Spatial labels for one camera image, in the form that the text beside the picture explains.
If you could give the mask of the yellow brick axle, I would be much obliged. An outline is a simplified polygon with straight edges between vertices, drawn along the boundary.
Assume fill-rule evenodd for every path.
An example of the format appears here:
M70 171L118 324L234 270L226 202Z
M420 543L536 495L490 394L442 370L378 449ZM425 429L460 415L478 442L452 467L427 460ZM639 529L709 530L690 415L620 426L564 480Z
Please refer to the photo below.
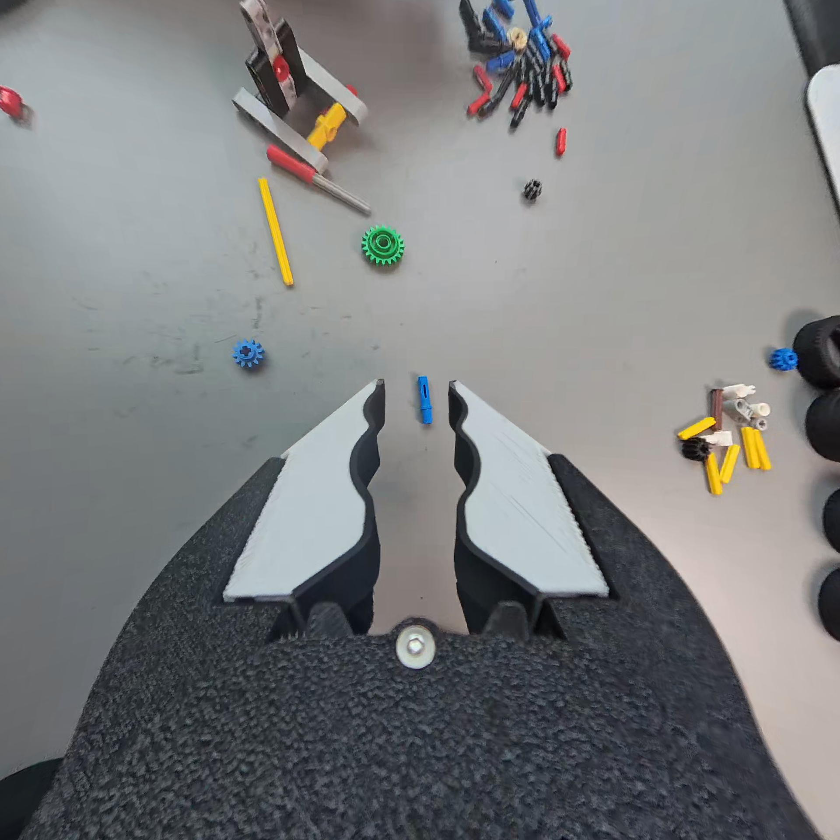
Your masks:
M291 272L291 264L288 258L286 245L280 230L279 218L270 192L268 181L265 177L260 177L257 183L259 187L259 194L266 214L266 221L269 227L269 236L276 253L277 264L280 270L282 282L288 288L294 287L295 281Z

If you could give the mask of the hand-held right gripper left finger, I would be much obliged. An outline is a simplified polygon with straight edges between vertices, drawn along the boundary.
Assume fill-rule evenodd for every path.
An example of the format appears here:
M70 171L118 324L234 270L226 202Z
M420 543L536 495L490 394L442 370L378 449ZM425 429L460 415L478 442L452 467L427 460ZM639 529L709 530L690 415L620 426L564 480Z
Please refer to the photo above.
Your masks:
M385 382L377 379L281 455L223 602L284 604L294 627L332 603L353 634L370 632L381 544L369 487L384 423Z

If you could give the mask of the small grey brick assembly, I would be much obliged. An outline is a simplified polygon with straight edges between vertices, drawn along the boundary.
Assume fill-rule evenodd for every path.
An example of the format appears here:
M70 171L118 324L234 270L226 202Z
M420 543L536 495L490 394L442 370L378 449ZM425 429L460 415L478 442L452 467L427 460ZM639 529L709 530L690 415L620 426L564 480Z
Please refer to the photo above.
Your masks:
M324 175L329 168L326 147L346 123L362 125L369 112L366 104L354 88L299 47L291 26L273 15L267 2L243 1L238 7L254 42L245 64L257 93L240 89L234 106L292 157ZM307 98L323 102L324 111L301 133L297 125Z

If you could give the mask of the red grey axle piece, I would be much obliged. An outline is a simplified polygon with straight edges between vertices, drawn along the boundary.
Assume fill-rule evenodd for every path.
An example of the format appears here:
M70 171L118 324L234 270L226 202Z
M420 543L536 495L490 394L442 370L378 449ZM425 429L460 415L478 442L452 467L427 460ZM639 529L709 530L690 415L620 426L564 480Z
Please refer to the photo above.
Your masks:
M318 173L311 165L283 151L280 147L274 144L268 145L266 157L271 164L294 175L301 182L327 193L365 216L371 215L371 207L368 203Z

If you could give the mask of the black object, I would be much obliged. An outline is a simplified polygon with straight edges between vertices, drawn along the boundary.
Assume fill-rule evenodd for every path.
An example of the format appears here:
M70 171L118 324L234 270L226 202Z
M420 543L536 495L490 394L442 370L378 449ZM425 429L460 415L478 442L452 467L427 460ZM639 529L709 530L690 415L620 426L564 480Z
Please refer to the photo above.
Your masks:
M785 1L805 71L839 63L839 1Z

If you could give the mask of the pile of yellow white pins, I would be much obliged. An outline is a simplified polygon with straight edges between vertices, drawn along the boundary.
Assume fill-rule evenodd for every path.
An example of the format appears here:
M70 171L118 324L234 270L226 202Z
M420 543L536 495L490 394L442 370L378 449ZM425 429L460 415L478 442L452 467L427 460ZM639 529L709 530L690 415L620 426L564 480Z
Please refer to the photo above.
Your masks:
M714 432L711 429L714 419L709 415L708 394L706 415L681 428L675 440L679 453L681 442L687 438L700 436L712 446L712 455L703 463L681 456L702 467L707 491L713 497L720 497L732 482L739 466L760 472L772 469L764 442L772 408L767 402L757 400L754 385L738 383L713 388L722 389L722 430Z

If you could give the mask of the white object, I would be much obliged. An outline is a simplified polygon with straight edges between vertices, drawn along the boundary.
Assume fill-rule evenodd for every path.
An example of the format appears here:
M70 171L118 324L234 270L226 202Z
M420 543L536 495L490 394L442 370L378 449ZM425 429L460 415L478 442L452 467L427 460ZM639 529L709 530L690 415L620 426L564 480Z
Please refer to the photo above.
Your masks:
M839 64L819 69L805 90L805 109L839 211Z

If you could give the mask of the pile of black red pins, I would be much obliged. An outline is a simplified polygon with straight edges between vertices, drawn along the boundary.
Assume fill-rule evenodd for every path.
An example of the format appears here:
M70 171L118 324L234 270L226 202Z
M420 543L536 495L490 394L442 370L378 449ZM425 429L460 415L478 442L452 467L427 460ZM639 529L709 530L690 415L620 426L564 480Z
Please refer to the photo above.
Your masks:
M571 48L540 2L492 1L478 9L460 1L458 15L479 91L466 108L468 119L506 110L513 132L530 109L552 111L572 90Z

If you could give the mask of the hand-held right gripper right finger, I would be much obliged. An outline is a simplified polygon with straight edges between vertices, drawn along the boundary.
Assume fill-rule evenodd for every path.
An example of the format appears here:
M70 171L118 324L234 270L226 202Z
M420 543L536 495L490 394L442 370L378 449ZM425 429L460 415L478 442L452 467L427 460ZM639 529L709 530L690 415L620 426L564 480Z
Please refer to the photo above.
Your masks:
M546 601L608 598L550 451L461 381L448 385L448 419L465 485L454 566L469 633L481 634L502 603L519 605L532 631Z

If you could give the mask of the green gear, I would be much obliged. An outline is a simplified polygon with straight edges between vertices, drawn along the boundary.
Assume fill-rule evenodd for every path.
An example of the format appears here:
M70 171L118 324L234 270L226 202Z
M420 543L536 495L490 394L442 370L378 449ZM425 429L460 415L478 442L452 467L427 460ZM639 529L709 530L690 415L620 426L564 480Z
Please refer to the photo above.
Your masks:
M398 264L405 253L403 236L387 225L369 227L362 236L360 247L363 256L380 267Z

